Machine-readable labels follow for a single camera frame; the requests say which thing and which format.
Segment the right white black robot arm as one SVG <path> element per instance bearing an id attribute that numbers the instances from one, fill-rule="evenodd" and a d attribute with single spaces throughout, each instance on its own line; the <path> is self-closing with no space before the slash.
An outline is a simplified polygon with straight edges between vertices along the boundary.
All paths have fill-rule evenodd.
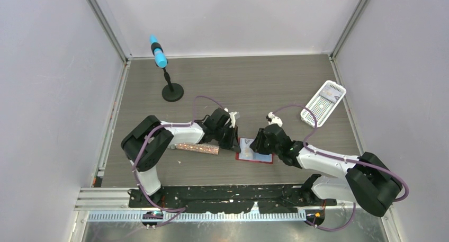
<path id="1" fill-rule="evenodd" d="M 277 124 L 259 129 L 250 148 L 263 155 L 275 154 L 288 166 L 317 171 L 300 188 L 309 205 L 321 200 L 342 200 L 382 217 L 393 202 L 403 200 L 409 193 L 405 182 L 375 154 L 351 156 L 325 151 L 306 141 L 292 140 Z"/>

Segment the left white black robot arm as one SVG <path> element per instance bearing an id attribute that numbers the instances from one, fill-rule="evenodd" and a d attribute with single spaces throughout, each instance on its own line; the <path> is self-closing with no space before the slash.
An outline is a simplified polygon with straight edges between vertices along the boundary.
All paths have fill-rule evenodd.
<path id="1" fill-rule="evenodd" d="M 132 164 L 137 184 L 143 190 L 142 200 L 150 207 L 162 201 L 161 182 L 156 165 L 166 149 L 178 144 L 217 142 L 220 149 L 240 153 L 237 111 L 217 108 L 201 120 L 171 123 L 154 115 L 143 119 L 121 142 L 125 156 Z"/>

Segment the red leather card holder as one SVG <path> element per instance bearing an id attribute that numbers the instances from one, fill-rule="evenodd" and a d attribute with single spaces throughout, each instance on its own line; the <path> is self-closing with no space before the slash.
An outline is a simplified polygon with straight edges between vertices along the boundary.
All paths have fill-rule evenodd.
<path id="1" fill-rule="evenodd" d="M 273 164 L 273 155 L 262 155 L 254 152 L 250 148 L 250 144 L 254 139 L 250 138 L 239 138 L 238 143 L 241 149 L 240 153 L 236 153 L 236 160 L 253 162 L 253 163 L 263 163 L 263 164 Z"/>

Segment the white perforated plastic basket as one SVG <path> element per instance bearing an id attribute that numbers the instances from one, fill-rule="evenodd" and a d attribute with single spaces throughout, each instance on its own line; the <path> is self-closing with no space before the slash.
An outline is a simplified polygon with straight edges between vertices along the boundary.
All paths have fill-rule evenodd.
<path id="1" fill-rule="evenodd" d="M 320 92 L 322 91 L 324 86 L 330 84 L 338 87 L 338 89 L 343 93 L 341 98 L 336 103 L 333 103 L 320 95 Z M 303 109 L 301 111 L 301 120 L 311 127 L 321 127 L 333 113 L 336 106 L 343 100 L 346 92 L 346 89 L 336 82 L 333 82 L 331 80 L 325 81 L 316 92 L 316 94 L 312 97 L 312 99 L 307 103 L 306 109 Z"/>

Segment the aluminium frame rail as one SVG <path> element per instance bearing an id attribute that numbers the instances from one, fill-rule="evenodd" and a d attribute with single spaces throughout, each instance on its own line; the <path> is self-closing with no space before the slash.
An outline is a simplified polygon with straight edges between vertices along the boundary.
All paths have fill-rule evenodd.
<path id="1" fill-rule="evenodd" d="M 115 209 L 149 209 L 149 208 L 130 208 L 129 207 L 129 189 L 128 187 L 96 187 L 96 188 L 86 188 L 81 189 L 75 208 L 77 210 L 115 210 Z M 162 209 L 154 202 L 151 202 L 151 208 L 156 210 Z M 321 206 L 321 207 L 300 207 L 298 209 L 306 210 L 322 210 L 326 208 L 331 208 L 334 206 Z"/>

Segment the blue microphone on black stand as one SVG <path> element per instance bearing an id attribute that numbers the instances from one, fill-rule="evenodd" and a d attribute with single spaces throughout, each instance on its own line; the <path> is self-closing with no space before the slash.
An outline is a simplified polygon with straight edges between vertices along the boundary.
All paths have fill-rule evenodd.
<path id="1" fill-rule="evenodd" d="M 170 75 L 167 71 L 168 59 L 157 38 L 154 35 L 151 35 L 149 41 L 155 64 L 158 68 L 163 70 L 163 76 L 167 83 L 166 86 L 163 87 L 161 95 L 167 102 L 176 102 L 183 97 L 184 88 L 178 83 L 172 83 Z"/>

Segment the glittery sequin tube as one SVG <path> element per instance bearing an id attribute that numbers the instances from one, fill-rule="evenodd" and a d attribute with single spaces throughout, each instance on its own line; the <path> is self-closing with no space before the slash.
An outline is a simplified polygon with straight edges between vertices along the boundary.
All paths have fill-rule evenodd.
<path id="1" fill-rule="evenodd" d="M 169 149 L 179 149 L 192 151 L 196 153 L 209 154 L 209 155 L 218 155 L 219 147 L 215 145 L 209 144 L 192 144 L 192 143 L 178 143 L 169 145 Z"/>

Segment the silver VIP card in basket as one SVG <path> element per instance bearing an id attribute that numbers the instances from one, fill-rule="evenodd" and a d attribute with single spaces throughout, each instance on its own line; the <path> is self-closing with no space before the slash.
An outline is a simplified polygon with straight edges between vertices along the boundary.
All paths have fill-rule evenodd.
<path id="1" fill-rule="evenodd" d="M 333 103 L 336 103 L 341 98 L 343 93 L 338 89 L 338 87 L 330 84 L 330 85 L 324 86 L 324 88 L 320 92 L 320 95 L 322 97 L 324 97 L 325 99 L 327 99 Z"/>

